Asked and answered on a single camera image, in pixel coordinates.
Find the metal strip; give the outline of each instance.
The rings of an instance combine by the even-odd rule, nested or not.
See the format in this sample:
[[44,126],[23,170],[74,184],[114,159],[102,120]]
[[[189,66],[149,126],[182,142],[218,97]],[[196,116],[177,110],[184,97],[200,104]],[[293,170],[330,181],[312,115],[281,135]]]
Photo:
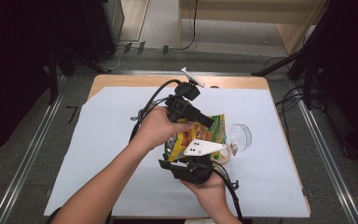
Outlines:
[[45,116],[43,117],[39,127],[37,128],[34,138],[28,146],[28,149],[22,159],[19,169],[11,180],[11,183],[7,188],[5,196],[0,203],[0,224],[7,222],[13,205],[20,195],[21,188],[25,183],[25,180],[31,170],[31,167],[34,164],[34,160],[37,156],[39,148],[41,147],[46,133],[48,132],[48,128],[54,119],[58,107],[60,106],[65,83],[66,78],[62,77],[60,81],[61,91],[59,92],[57,99],[53,102],[53,104],[48,107]]
[[301,112],[304,116],[304,120],[307,122],[307,125],[310,129],[313,140],[315,141],[316,147],[319,151],[319,154],[324,163],[326,172],[328,173],[330,180],[333,184],[336,194],[341,202],[342,208],[347,216],[349,223],[358,223],[358,208],[354,202],[351,193],[342,178],[336,163],[333,159],[333,156],[330,154],[330,150],[327,144],[324,141],[324,137],[320,132],[318,124],[313,116],[312,111],[308,110],[305,104],[301,101],[299,103]]

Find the wooden desk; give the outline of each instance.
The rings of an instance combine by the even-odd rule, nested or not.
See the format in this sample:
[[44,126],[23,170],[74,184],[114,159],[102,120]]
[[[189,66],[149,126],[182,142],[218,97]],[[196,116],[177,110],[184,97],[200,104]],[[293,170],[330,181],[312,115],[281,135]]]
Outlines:
[[[173,78],[186,80],[183,76],[152,75],[100,75],[95,78],[57,176],[46,216],[62,206],[127,144],[134,124],[130,117],[136,115],[147,102],[146,98],[156,90],[133,87],[157,87]],[[240,181],[241,186],[236,192],[241,198],[243,215],[308,217],[310,207],[303,196],[267,81],[262,77],[197,78],[207,87],[200,90],[201,95],[193,102],[202,113],[224,113],[227,127],[244,123],[251,129],[253,143],[245,151],[247,153],[238,153],[225,164],[231,179]],[[164,91],[161,92],[163,95],[172,93],[172,89]],[[117,201],[113,210],[115,218],[207,216],[194,195],[180,185],[171,172],[159,167],[162,151],[163,146],[156,147],[142,161]],[[229,195],[227,199],[235,213]]]
[[[274,23],[284,47],[295,52],[310,26],[320,17],[326,0],[199,0],[197,20]],[[182,19],[194,19],[194,0],[179,1],[178,46]]]

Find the gray floor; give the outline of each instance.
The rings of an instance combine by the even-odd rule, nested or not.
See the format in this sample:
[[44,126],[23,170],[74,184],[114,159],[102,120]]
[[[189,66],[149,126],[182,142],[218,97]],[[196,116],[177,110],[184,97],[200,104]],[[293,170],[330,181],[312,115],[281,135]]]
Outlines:
[[[120,66],[114,71],[125,74],[126,70],[179,71],[183,66],[198,72],[231,73],[233,76],[248,76],[249,72],[264,68],[269,57],[255,57],[235,54],[214,54],[199,52],[170,51],[163,55],[159,50],[146,50],[137,54],[133,49],[127,54],[118,54]],[[116,64],[116,55],[105,64]],[[68,124],[73,109],[68,105],[81,107],[87,100],[92,80],[96,74],[85,66],[78,66],[76,75],[68,77],[66,89],[41,145],[34,164],[21,188],[21,192],[8,214],[7,223],[44,223],[43,212],[48,202],[48,193],[54,185],[63,157],[69,147],[75,119]],[[280,101],[292,88],[285,75],[268,76],[268,84],[274,101]],[[48,91],[40,97],[27,117],[18,126],[9,141],[0,148],[0,202],[6,188],[15,175],[23,155],[34,137],[34,133],[48,109]],[[321,111],[315,110],[318,124],[324,133],[331,153],[337,162],[351,193],[358,198],[358,161],[346,158],[340,148],[329,120]],[[332,182],[310,135],[309,128],[298,107],[287,112],[290,129],[291,150],[304,189],[310,203],[310,218],[285,218],[283,223],[347,223]],[[279,223],[278,218],[255,218],[254,223]]]

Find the hand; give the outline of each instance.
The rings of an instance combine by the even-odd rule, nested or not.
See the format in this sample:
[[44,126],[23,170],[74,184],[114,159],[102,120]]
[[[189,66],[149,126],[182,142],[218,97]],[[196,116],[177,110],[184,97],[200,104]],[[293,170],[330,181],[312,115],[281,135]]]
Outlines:
[[212,173],[209,180],[201,185],[183,180],[181,183],[197,196],[201,207],[215,223],[240,223],[228,209],[226,185],[219,175]]
[[168,120],[168,114],[167,107],[156,106],[144,118],[133,140],[141,140],[153,149],[165,143],[176,133],[187,131],[193,126],[192,122],[172,123]]

